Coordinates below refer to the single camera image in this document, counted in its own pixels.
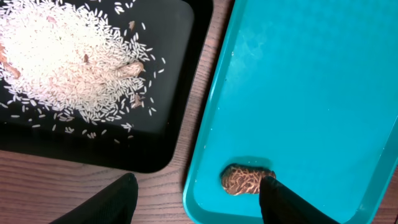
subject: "white rice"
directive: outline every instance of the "white rice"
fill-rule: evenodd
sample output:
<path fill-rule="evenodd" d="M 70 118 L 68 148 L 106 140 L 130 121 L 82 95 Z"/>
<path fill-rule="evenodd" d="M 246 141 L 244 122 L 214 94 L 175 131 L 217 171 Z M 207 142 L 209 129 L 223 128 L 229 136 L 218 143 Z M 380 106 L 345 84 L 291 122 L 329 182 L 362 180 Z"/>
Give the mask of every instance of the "white rice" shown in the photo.
<path fill-rule="evenodd" d="M 38 102 L 47 110 L 50 106 L 68 115 L 72 112 L 67 110 L 78 110 L 86 122 L 107 114 L 102 119 L 107 120 L 110 110 L 116 109 L 117 113 L 120 97 L 134 94 L 136 88 L 130 86 L 144 86 L 145 80 L 125 78 L 126 73 L 120 68 L 147 60 L 144 52 L 152 48 L 146 49 L 146 45 L 132 39 L 123 42 L 120 28 L 108 25 L 108 15 L 97 9 L 90 11 L 87 3 L 78 9 L 69 3 L 62 6 L 58 3 L 10 0 L 0 7 L 0 42 L 6 48 L 4 55 L 14 68 L 24 71 L 16 78 L 0 70 L 0 78 L 8 82 L 6 88 L 14 95 L 13 101 L 21 100 L 18 94 L 24 93 L 27 95 L 22 101 L 24 105 L 37 106 Z M 124 12 L 120 2 L 114 4 L 117 13 Z M 9 14 L 1 13 L 5 9 Z M 60 117 L 60 121 L 73 119 L 62 114 L 53 117 Z"/>

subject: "teal tray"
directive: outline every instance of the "teal tray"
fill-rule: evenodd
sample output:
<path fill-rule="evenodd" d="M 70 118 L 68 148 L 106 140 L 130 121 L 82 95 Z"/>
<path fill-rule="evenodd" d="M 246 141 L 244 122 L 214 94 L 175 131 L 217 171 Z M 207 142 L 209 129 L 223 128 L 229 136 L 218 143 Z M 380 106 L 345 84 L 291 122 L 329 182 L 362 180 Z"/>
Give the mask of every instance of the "teal tray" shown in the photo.
<path fill-rule="evenodd" d="M 398 1 L 236 0 L 183 193 L 196 223 L 262 223 L 232 163 L 370 223 L 397 165 Z"/>

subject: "tray rim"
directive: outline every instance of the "tray rim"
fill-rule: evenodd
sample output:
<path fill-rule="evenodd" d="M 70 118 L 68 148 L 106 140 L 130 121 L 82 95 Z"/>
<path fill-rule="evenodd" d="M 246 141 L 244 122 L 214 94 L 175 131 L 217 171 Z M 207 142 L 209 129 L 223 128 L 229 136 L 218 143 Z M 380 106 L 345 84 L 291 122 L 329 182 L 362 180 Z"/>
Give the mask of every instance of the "tray rim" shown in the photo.
<path fill-rule="evenodd" d="M 202 152 L 209 135 L 208 130 L 210 130 L 210 124 L 213 120 L 213 112 L 217 108 L 219 97 L 217 92 L 220 92 L 223 87 L 222 80 L 225 77 L 226 70 L 229 66 L 229 61 L 231 59 L 230 52 L 232 52 L 234 47 L 235 36 L 233 35 L 236 35 L 240 29 L 240 19 L 248 1 L 249 0 L 235 0 L 234 2 L 232 14 L 228 22 L 228 28 L 224 37 L 220 57 L 218 59 L 214 78 L 211 83 L 210 93 L 206 101 L 205 111 L 201 121 L 200 130 L 182 194 L 182 202 L 185 212 L 195 223 L 263 223 L 261 218 L 244 217 L 234 214 L 220 214 L 206 211 L 197 204 L 195 198 L 193 197 L 193 187 L 195 183 L 195 177 L 198 172 L 198 164 L 201 160 Z M 388 140 L 384 147 L 385 150 L 383 150 L 380 155 L 362 201 L 355 214 L 347 222 L 345 222 L 345 224 L 371 223 L 376 216 L 376 212 L 384 198 L 384 194 L 387 191 L 389 182 L 391 181 L 396 167 L 398 166 L 397 137 L 398 117 L 391 129 Z M 383 170 L 381 173 L 382 175 L 377 172 L 379 169 Z"/>

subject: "wooden table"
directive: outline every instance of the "wooden table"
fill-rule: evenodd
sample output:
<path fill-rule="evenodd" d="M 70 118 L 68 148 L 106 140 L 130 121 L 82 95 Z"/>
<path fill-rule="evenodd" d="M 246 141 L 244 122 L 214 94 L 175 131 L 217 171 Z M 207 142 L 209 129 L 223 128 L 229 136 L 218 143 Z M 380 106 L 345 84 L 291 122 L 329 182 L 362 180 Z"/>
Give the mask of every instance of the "wooden table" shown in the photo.
<path fill-rule="evenodd" d="M 233 6 L 215 0 L 215 11 L 171 163 L 155 174 L 136 174 L 139 198 L 132 223 L 191 223 L 182 206 L 185 175 Z M 99 192 L 123 170 L 0 151 L 0 223 L 48 223 Z M 374 219 L 392 224 L 398 214 L 398 171 Z"/>

